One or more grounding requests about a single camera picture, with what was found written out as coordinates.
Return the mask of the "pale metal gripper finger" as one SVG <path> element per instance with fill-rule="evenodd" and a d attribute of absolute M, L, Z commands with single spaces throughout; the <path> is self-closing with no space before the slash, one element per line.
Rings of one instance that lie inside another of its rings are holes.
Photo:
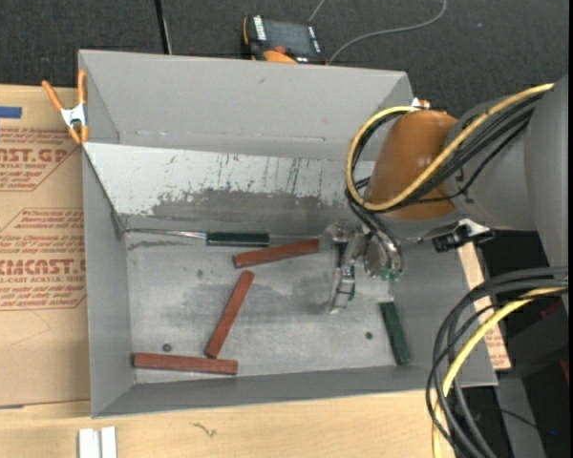
<path fill-rule="evenodd" d="M 343 258 L 333 277 L 328 301 L 328 312 L 338 313 L 346 309 L 355 293 L 355 276 L 352 259 Z"/>
<path fill-rule="evenodd" d="M 330 224 L 320 236 L 320 251 L 342 256 L 348 244 L 348 229 L 338 223 Z"/>

